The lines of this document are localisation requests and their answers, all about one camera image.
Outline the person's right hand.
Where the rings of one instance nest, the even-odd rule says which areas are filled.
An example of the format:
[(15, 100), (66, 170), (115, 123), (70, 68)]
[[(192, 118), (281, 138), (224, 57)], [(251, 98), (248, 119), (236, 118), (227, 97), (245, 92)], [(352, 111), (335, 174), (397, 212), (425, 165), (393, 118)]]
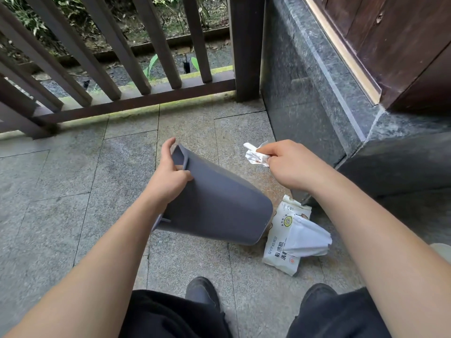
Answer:
[(321, 185), (333, 180), (337, 171), (300, 143), (285, 142), (285, 170), (272, 173), (282, 186), (291, 190), (314, 193)]

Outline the person's left hand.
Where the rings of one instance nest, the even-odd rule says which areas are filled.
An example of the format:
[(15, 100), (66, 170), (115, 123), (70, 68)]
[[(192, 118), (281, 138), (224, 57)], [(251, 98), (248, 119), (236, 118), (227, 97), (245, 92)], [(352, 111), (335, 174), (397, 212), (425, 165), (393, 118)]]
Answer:
[(175, 164), (175, 171), (164, 173), (160, 171), (160, 163), (144, 189), (142, 196), (155, 205), (159, 212), (183, 191), (188, 182), (194, 178), (182, 165)]

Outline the grey plastic bin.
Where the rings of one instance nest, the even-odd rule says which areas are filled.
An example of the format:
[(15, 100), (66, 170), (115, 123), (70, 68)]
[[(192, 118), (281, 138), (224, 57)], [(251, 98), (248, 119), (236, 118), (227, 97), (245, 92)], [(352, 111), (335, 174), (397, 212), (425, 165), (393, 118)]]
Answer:
[(238, 175), (200, 157), (182, 145), (172, 153), (175, 165), (193, 176), (159, 215), (159, 229), (251, 246), (272, 219), (272, 201)]

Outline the person's left forearm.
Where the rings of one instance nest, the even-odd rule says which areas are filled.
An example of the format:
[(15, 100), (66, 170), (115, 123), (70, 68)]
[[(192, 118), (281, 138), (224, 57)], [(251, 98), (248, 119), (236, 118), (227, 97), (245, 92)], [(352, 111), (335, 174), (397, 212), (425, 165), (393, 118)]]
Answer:
[(4, 338), (118, 338), (152, 223), (169, 203), (145, 190)]

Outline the person's right forearm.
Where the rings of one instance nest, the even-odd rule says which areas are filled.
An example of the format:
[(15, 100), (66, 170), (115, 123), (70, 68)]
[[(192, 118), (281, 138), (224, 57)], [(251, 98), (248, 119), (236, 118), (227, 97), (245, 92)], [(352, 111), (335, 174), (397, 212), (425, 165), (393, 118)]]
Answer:
[(302, 173), (393, 338), (451, 338), (451, 264), (336, 170)]

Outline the grey stone ledge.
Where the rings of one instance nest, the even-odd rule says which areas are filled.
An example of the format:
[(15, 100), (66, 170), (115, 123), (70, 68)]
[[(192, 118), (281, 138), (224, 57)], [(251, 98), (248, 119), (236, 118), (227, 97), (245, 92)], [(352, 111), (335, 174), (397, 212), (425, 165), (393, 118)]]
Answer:
[(370, 196), (451, 189), (451, 115), (373, 105), (304, 0), (266, 0), (261, 94), (277, 141), (302, 143)]

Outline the white tissue pack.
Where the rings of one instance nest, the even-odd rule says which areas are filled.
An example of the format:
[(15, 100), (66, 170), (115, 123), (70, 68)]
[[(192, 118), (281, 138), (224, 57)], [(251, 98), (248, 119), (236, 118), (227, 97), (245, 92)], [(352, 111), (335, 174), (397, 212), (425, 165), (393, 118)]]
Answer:
[(272, 266), (289, 276), (294, 276), (298, 270), (300, 258), (285, 251), (285, 241), (289, 236), (291, 225), (296, 215), (310, 219), (312, 208), (302, 205), (296, 200), (284, 195), (275, 210), (265, 244), (262, 262)]

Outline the white tissue sheet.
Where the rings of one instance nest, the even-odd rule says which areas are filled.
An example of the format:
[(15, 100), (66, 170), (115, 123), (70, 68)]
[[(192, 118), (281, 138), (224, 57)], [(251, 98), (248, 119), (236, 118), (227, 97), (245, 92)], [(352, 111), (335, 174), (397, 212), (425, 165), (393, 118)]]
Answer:
[(302, 216), (295, 215), (283, 251), (294, 257), (326, 255), (332, 244), (331, 234)]

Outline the dark wooden railing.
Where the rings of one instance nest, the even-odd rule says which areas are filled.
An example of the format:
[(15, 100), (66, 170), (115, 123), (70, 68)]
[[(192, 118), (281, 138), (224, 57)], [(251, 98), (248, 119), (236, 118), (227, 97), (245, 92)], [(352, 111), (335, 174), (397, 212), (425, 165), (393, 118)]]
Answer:
[(105, 0), (81, 0), (119, 63), (131, 86), (118, 86), (98, 57), (88, 48), (53, 0), (26, 0), (56, 39), (93, 80), (99, 91), (88, 92), (55, 56), (0, 1), (0, 34), (36, 63), (69, 96), (64, 101), (22, 66), (0, 51), (0, 135), (20, 132), (33, 140), (47, 138), (59, 125), (172, 101), (234, 91), (237, 102), (260, 96), (261, 56), (265, 0), (227, 0), (232, 69), (213, 72), (202, 29), (200, 2), (182, 0), (188, 39), (197, 60), (198, 77), (182, 77), (152, 0), (132, 0), (166, 82), (150, 81)]

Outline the person's black left shoe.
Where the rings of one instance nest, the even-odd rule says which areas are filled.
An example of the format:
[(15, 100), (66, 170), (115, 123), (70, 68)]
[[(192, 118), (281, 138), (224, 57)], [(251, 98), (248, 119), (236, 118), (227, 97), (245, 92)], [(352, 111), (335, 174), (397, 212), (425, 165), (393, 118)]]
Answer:
[(212, 282), (202, 276), (193, 278), (185, 291), (187, 301), (193, 314), (204, 320), (222, 319), (221, 303)]

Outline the person's black shoe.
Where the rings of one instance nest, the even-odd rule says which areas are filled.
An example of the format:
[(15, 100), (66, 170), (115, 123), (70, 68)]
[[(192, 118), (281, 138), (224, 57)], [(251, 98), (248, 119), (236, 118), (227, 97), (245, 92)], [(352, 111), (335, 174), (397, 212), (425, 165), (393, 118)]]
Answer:
[(300, 304), (299, 314), (306, 313), (309, 310), (320, 306), (324, 302), (329, 301), (337, 295), (338, 293), (327, 284), (314, 284), (307, 290), (306, 294), (304, 295)]
[(204, 320), (222, 319), (221, 303), (212, 282), (202, 276), (193, 278), (185, 291), (187, 301), (193, 314)]

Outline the person's black right shoe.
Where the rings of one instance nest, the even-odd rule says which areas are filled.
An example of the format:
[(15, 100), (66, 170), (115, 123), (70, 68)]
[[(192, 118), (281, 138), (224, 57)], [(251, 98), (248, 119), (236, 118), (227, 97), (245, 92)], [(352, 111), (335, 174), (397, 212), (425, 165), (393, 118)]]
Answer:
[(307, 290), (306, 294), (304, 295), (300, 304), (299, 314), (306, 313), (309, 310), (320, 306), (324, 302), (329, 301), (337, 295), (338, 293), (327, 284), (314, 284)]

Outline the dark wooden door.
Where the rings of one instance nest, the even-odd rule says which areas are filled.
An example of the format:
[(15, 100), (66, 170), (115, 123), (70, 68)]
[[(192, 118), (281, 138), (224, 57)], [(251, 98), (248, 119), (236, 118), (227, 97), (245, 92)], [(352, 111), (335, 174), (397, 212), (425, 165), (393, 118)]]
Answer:
[(451, 114), (451, 0), (305, 0), (387, 110)]

